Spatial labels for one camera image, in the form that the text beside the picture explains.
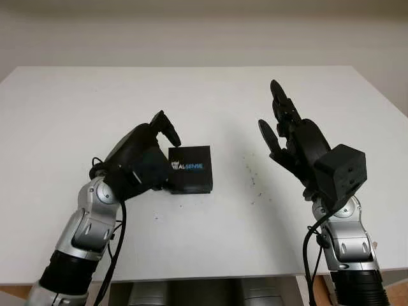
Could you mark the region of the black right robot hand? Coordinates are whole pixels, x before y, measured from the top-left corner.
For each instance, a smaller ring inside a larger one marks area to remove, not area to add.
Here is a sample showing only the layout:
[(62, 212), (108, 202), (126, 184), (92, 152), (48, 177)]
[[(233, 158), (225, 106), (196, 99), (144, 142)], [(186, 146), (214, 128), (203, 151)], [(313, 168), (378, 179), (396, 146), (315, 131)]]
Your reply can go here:
[(330, 146), (318, 126), (300, 117), (281, 85), (272, 80), (272, 109), (277, 133), (263, 119), (258, 120), (261, 135), (270, 149), (270, 158), (291, 172), (305, 187), (303, 197), (313, 200), (319, 191), (314, 163), (329, 152)]

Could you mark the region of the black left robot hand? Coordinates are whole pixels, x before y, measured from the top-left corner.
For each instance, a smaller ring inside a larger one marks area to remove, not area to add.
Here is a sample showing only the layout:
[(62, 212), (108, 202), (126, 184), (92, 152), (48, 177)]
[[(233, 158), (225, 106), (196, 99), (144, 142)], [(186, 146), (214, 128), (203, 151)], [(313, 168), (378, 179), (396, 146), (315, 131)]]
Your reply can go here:
[(180, 138), (161, 110), (149, 123), (136, 126), (124, 136), (105, 159), (104, 182), (119, 198), (132, 198), (166, 182), (172, 168), (160, 149), (157, 136), (162, 133), (174, 147)]

